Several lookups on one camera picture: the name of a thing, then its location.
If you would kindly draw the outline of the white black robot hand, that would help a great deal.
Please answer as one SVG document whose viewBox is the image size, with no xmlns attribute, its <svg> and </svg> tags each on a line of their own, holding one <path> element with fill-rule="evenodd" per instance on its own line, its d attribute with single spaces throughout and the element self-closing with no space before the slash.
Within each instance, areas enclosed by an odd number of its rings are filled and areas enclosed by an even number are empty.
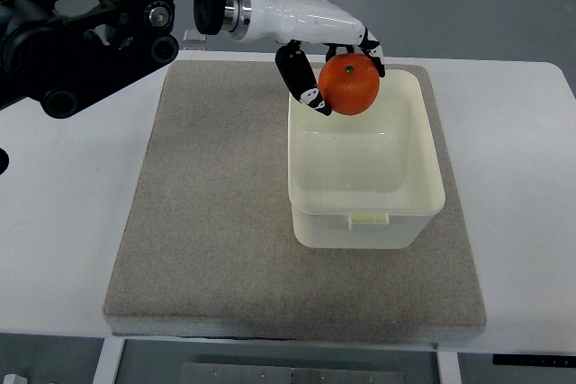
<svg viewBox="0 0 576 384">
<path fill-rule="evenodd" d="M 346 54 L 361 50 L 379 77 L 385 77 L 380 41 L 358 19 L 327 0 L 227 0 L 223 30 L 242 43 L 270 38 L 285 44 L 274 61 L 290 94 L 325 116 L 332 109 L 318 88 L 301 42 L 327 44 L 326 62 L 337 55 L 338 45 L 344 45 Z"/>
</svg>

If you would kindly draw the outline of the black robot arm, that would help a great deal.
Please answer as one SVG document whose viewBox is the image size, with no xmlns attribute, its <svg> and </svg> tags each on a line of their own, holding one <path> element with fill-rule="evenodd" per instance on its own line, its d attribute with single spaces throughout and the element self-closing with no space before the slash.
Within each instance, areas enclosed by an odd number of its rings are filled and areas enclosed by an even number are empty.
<svg viewBox="0 0 576 384">
<path fill-rule="evenodd" d="M 175 0 L 1 0 L 1 104 L 29 98 L 66 119 L 175 60 Z M 379 41 L 356 18 L 325 0 L 193 0 L 202 35 L 238 42 L 269 37 L 289 92 L 316 112 L 334 105 L 318 88 L 302 51 L 322 44 L 360 50 L 379 76 Z"/>
</svg>

